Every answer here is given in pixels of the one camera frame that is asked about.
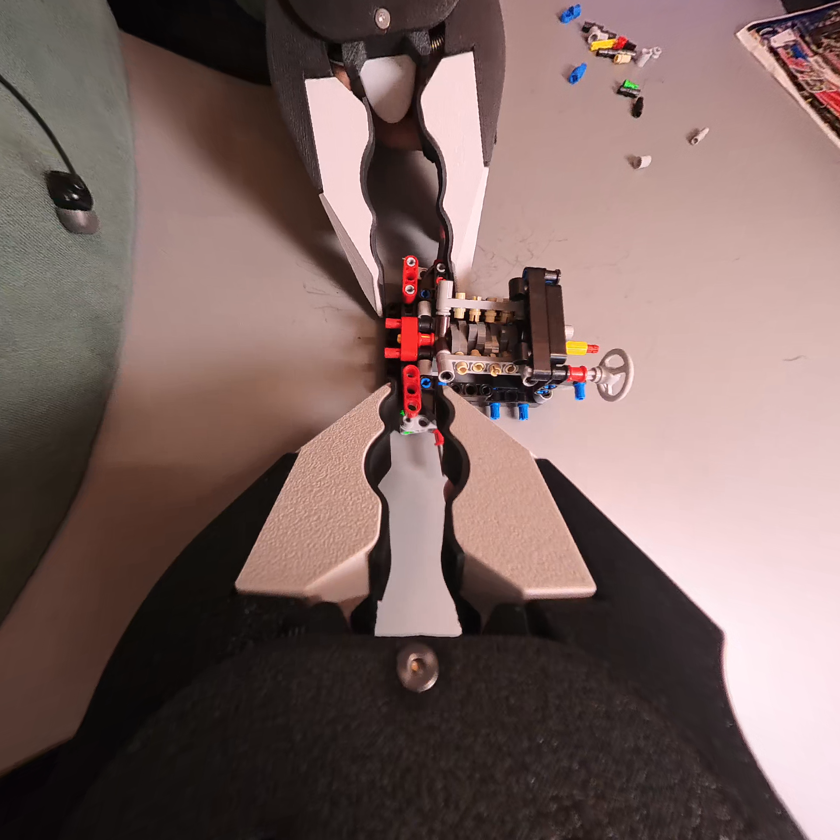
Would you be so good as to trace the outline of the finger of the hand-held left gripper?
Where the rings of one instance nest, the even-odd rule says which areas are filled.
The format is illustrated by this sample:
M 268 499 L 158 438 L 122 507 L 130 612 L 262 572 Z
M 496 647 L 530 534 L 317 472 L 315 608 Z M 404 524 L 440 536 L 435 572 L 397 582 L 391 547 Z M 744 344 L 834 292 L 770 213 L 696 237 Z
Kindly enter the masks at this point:
M 375 246 L 368 173 L 375 138 L 371 108 L 336 77 L 305 80 L 320 173 L 320 200 L 360 288 L 383 314 L 384 279 Z
M 442 58 L 419 95 L 426 139 L 440 163 L 438 204 L 446 255 L 456 277 L 467 277 L 476 251 L 487 189 L 476 63 L 472 51 Z

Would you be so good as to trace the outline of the small black clip-on device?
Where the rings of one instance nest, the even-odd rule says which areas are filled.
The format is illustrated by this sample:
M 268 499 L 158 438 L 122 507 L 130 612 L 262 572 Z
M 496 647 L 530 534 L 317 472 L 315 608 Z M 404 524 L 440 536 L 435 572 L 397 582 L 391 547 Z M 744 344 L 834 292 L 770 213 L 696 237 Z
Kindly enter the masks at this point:
M 99 231 L 100 223 L 91 193 L 78 174 L 48 171 L 45 183 L 65 230 L 74 235 L 95 235 Z

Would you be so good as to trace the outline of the person's green sweater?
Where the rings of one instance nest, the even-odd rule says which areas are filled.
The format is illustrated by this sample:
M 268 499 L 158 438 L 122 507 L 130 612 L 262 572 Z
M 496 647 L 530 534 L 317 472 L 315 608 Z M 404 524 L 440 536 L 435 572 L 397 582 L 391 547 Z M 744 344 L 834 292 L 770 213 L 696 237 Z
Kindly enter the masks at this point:
M 1 615 L 64 521 L 119 364 L 132 286 L 134 159 L 119 31 L 107 2 L 2 2 L 2 75 L 89 186 L 94 235 L 67 231 L 44 131 L 2 91 Z

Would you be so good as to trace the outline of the scattered loose lego pieces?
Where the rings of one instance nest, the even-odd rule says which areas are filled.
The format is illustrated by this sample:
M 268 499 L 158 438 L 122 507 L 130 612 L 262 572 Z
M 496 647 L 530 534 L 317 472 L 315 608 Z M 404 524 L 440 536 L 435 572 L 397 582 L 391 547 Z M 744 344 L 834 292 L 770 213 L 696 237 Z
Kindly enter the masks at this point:
M 651 60 L 656 60 L 661 56 L 662 49 L 660 47 L 639 48 L 635 42 L 624 35 L 605 28 L 597 22 L 581 20 L 581 14 L 582 6 L 579 3 L 573 3 L 560 10 L 556 18 L 563 26 L 570 26 L 580 21 L 581 36 L 585 39 L 591 58 L 607 59 L 614 67 L 634 66 L 641 69 Z M 568 84 L 573 86 L 580 83 L 585 77 L 587 67 L 586 62 L 574 66 L 567 74 Z M 615 93 L 632 103 L 629 112 L 634 119 L 640 119 L 644 112 L 644 92 L 641 85 L 625 78 L 617 85 Z M 708 136 L 709 131 L 710 129 L 706 127 L 691 133 L 688 137 L 689 145 L 698 145 Z M 641 170 L 650 166 L 652 157 L 641 155 L 631 160 L 633 168 Z

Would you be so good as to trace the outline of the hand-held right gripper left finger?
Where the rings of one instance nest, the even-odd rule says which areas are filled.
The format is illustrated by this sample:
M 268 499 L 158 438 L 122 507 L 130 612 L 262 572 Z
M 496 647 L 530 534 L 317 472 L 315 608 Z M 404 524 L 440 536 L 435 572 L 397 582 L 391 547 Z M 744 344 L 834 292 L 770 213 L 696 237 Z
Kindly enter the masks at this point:
M 383 385 L 297 453 L 235 583 L 237 592 L 328 602 L 375 617 L 391 570 L 394 384 Z

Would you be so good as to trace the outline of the colourful printed sticker sheet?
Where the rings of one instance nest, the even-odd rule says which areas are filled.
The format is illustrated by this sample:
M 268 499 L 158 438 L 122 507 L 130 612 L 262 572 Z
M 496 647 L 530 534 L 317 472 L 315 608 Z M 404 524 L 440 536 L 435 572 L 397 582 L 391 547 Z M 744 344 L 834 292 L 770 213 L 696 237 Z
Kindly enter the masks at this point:
M 737 40 L 839 145 L 839 2 L 806 2 L 742 27 Z

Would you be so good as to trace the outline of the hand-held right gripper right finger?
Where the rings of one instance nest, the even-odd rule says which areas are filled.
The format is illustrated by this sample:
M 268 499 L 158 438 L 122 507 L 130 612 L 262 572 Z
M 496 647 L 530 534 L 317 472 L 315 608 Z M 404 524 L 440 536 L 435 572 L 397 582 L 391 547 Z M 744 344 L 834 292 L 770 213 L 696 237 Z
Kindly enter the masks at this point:
M 447 387 L 441 430 L 459 468 L 448 502 L 463 557 L 457 593 L 482 620 L 499 605 L 592 597 L 592 574 L 532 453 Z

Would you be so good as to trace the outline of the lego engine model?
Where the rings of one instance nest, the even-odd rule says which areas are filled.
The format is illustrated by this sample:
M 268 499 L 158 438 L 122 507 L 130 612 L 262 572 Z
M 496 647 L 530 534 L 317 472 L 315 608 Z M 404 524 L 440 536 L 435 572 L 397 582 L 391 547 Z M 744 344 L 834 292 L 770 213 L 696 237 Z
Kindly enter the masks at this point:
M 402 261 L 399 302 L 385 309 L 385 366 L 395 378 L 401 435 L 438 431 L 438 392 L 447 387 L 496 421 L 509 413 L 529 419 L 531 408 L 571 391 L 577 401 L 588 389 L 617 403 L 631 391 L 635 369 L 622 349 L 574 339 L 567 323 L 558 270 L 528 267 L 508 284 L 508 296 L 470 297 L 455 289 L 441 259 L 420 266 Z M 413 419 L 403 414 L 402 369 L 415 364 L 423 405 Z

